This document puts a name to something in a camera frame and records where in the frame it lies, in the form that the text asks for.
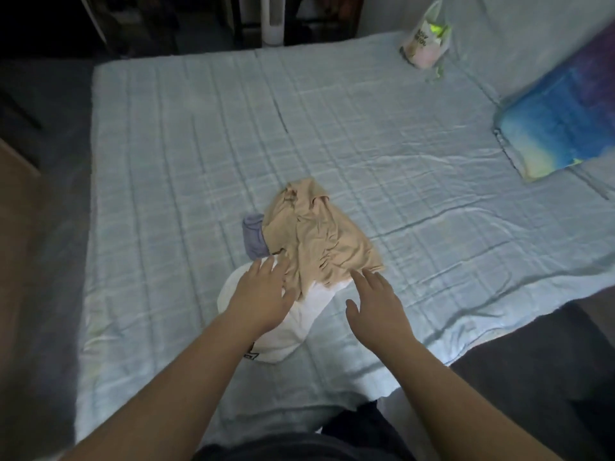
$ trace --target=person's left hand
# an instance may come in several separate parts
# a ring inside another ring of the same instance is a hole
[[[235,289],[225,314],[245,327],[252,342],[282,323],[295,302],[295,292],[286,290],[282,296],[282,283],[288,269],[288,258],[279,255],[277,265],[272,255],[261,265],[257,259],[246,271]]]

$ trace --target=person's left arm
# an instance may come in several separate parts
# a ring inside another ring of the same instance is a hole
[[[278,326],[295,295],[282,297],[288,261],[255,261],[227,310],[171,364],[62,459],[189,460],[243,354]]]

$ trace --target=white tower fan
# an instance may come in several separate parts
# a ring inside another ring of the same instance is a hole
[[[261,0],[263,47],[284,46],[284,6],[286,0]]]

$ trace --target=white garment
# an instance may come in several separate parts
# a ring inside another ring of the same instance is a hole
[[[225,281],[218,296],[219,313],[224,312],[228,307],[239,279],[248,271],[250,265],[251,263],[242,265]],[[350,279],[341,281],[329,288],[320,283],[313,283],[302,302],[295,301],[282,323],[261,336],[254,343],[250,352],[243,357],[272,364],[283,360],[305,341],[314,320],[325,310],[335,293],[344,289],[350,282]]]

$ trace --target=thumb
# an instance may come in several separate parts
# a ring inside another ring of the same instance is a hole
[[[346,319],[348,320],[348,325],[350,325],[352,329],[352,324],[358,319],[358,307],[351,299],[346,300]]]
[[[282,308],[286,312],[288,312],[290,308],[293,307],[293,304],[295,303],[295,299],[296,299],[295,288],[291,287],[287,289],[284,292],[284,295],[282,296]]]

